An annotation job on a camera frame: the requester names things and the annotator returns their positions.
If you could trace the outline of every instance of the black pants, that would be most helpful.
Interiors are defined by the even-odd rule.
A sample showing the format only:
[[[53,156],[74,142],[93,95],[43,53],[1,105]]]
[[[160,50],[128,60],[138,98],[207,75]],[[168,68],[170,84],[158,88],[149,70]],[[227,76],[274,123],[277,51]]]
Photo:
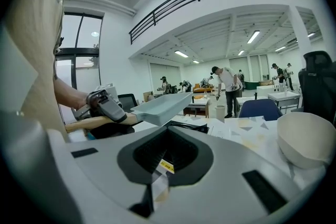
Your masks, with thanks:
[[[291,90],[294,90],[293,89],[293,85],[292,85],[292,78],[288,78],[288,81],[289,81],[289,87]]]
[[[239,89],[232,91],[232,92],[227,92],[227,91],[225,92],[228,115],[232,115],[232,108],[233,108],[232,102],[234,105],[235,116],[238,115],[238,101],[237,101],[238,94],[239,94]]]

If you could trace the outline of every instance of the black fisheye border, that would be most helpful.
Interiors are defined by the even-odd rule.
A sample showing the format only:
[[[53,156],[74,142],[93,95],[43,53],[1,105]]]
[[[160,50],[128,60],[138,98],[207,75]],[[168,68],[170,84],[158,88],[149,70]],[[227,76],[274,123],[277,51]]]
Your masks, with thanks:
[[[12,0],[3,0],[3,4],[0,7],[1,19],[6,13],[6,10],[11,1]],[[333,17],[336,18],[336,0],[327,0],[327,3],[332,10]],[[15,223],[20,220],[34,220],[34,222],[43,221],[43,223],[55,223],[52,219],[46,216],[44,212],[37,208],[29,199],[29,197],[20,189],[18,183],[15,182],[13,177],[10,175],[2,155],[0,159],[0,168],[3,183],[2,187],[5,189],[5,195],[2,195],[2,204],[4,206],[2,210],[2,219],[4,219],[4,223]],[[299,221],[305,221],[306,219],[311,219],[311,221],[313,221],[314,217],[318,217],[321,223],[329,222],[329,219],[333,219],[333,194],[335,193],[336,189],[335,174],[334,158],[327,170],[326,176],[316,188],[315,192],[309,197],[308,201],[302,206],[302,208],[300,208],[286,223],[298,223]]]

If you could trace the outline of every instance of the wooden stick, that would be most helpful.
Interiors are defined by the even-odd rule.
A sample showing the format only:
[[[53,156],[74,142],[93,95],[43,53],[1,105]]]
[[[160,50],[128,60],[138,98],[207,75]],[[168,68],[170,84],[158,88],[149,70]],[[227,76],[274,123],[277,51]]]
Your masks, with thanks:
[[[136,115],[131,113],[126,113],[126,115],[127,118],[119,124],[132,125],[138,122]],[[113,121],[106,116],[99,116],[66,124],[65,129],[67,133],[71,133],[78,129],[94,129],[107,123],[113,123]]]

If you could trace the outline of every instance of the fluorescent light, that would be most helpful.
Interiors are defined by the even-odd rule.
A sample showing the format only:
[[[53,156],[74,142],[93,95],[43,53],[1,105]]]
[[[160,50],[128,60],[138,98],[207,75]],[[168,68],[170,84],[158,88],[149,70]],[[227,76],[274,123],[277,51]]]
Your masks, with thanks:
[[[285,49],[285,46],[279,48],[279,49],[276,49],[275,51],[278,51],[278,50],[282,50],[282,49]]]
[[[95,32],[92,32],[92,33],[91,33],[91,36],[92,36],[92,37],[99,37],[99,33],[96,32],[96,31],[95,31]]]
[[[188,55],[183,54],[183,53],[180,52],[179,50],[177,50],[175,53],[178,54],[178,55],[181,55],[181,56],[184,57],[184,58],[188,58]]]
[[[247,42],[248,44],[252,43],[253,40],[259,35],[260,31],[254,31],[253,35],[251,36],[250,40]]]

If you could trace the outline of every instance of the white bowl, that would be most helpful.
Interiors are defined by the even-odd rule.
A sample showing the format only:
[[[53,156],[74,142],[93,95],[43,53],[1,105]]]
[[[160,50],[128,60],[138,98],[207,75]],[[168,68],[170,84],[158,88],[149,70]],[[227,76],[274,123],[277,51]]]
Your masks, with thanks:
[[[278,144],[294,165],[315,168],[331,161],[336,129],[329,121],[314,114],[288,113],[278,119]]]

